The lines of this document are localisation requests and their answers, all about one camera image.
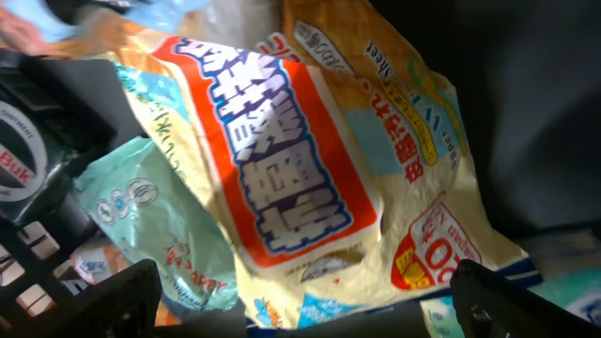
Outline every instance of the teal package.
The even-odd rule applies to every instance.
[[[137,137],[91,163],[74,186],[126,258],[157,263],[167,297],[193,310],[236,304],[234,258],[223,234],[151,140]]]

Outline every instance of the blue stripe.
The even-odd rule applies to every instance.
[[[518,274],[536,271],[536,267],[530,258],[524,258],[519,262],[515,262],[509,267],[497,270],[497,274],[503,277],[515,276]]]
[[[540,274],[535,274],[532,276],[528,276],[528,277],[524,277],[524,278],[519,278],[516,280],[513,280],[512,282],[518,284],[519,286],[522,287],[531,287],[533,285],[537,285],[543,282],[543,277]]]
[[[274,336],[278,333],[279,330],[270,330],[270,329],[261,329],[259,327],[254,327],[250,329],[246,329],[247,337],[269,337]]]

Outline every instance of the crumpled plastic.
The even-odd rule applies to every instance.
[[[116,64],[136,118],[232,240],[246,315],[299,329],[427,297],[464,258],[539,283],[487,223],[453,85],[367,1],[285,0],[280,15],[261,54],[118,17],[66,46]],[[185,114],[138,76],[176,87]]]
[[[137,137],[92,162],[74,188],[82,208],[123,256],[157,263],[171,300],[193,310],[236,304],[227,242],[151,140]]]

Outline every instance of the cartoon figure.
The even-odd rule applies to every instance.
[[[167,248],[167,266],[170,266],[175,262],[179,269],[183,261],[182,257],[188,254],[190,254],[190,247],[188,244],[182,243],[174,238],[174,244]]]
[[[256,315],[258,321],[273,328],[282,326],[280,315],[269,301],[256,299],[254,300],[254,306],[259,312],[259,314]]]

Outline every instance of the packaging bag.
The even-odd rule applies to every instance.
[[[157,263],[162,292],[193,310],[237,300],[227,242],[151,140],[135,138],[89,164],[75,195],[132,263]]]
[[[98,284],[105,279],[127,269],[131,264],[121,251],[108,238],[92,238],[71,254],[73,269],[90,284]],[[159,302],[154,326],[178,325],[181,321],[169,308]]]
[[[110,16],[56,46],[116,63],[231,238],[247,315],[296,329],[427,296],[463,258],[539,282],[486,220],[453,86],[366,1],[288,0],[282,22],[278,57]]]

